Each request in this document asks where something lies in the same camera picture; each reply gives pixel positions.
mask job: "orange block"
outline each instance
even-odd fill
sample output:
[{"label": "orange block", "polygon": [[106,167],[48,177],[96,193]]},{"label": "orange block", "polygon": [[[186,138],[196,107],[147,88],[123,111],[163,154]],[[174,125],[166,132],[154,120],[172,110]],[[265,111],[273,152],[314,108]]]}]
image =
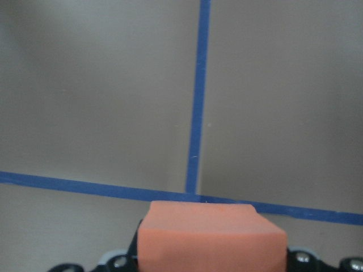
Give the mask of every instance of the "orange block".
[{"label": "orange block", "polygon": [[251,205],[153,201],[138,229],[140,272],[285,272],[286,233]]}]

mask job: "vertical blue line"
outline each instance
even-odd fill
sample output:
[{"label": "vertical blue line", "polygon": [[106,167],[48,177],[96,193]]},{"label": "vertical blue line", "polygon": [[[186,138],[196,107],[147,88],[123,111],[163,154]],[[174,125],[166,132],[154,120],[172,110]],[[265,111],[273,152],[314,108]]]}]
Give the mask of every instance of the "vertical blue line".
[{"label": "vertical blue line", "polygon": [[197,61],[195,71],[194,100],[191,137],[185,192],[196,194],[200,161],[200,144],[203,125],[206,60],[208,52],[210,0],[200,0]]}]

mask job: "blue tape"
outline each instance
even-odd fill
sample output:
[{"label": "blue tape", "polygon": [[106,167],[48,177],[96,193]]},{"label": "blue tape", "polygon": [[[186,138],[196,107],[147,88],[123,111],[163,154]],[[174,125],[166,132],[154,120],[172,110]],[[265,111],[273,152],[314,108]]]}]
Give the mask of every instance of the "blue tape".
[{"label": "blue tape", "polygon": [[189,193],[129,188],[8,172],[0,172],[0,183],[140,201],[170,200],[208,203],[244,203],[253,205],[259,213],[287,215],[298,219],[363,226],[363,214],[354,214],[351,212],[309,209],[304,207],[285,206],[254,201],[235,201],[228,198],[211,197],[206,195],[200,196]]},{"label": "blue tape", "polygon": [[200,0],[197,63],[195,72],[191,137],[185,192],[196,194],[203,123],[206,60],[208,52],[210,0]]}]

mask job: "block front face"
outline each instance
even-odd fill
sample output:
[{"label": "block front face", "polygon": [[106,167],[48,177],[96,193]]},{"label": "block front face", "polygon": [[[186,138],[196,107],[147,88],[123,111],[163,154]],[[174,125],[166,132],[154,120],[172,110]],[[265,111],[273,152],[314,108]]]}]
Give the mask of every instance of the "block front face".
[{"label": "block front face", "polygon": [[141,272],[283,272],[286,249],[251,205],[156,201],[138,231]]}]

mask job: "block top face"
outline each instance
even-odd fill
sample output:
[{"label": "block top face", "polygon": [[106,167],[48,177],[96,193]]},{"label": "block top face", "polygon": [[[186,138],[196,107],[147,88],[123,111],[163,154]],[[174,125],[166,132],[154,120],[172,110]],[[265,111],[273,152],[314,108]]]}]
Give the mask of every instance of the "block top face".
[{"label": "block top face", "polygon": [[176,201],[152,201],[140,229],[241,235],[285,234],[259,215],[252,205]]}]

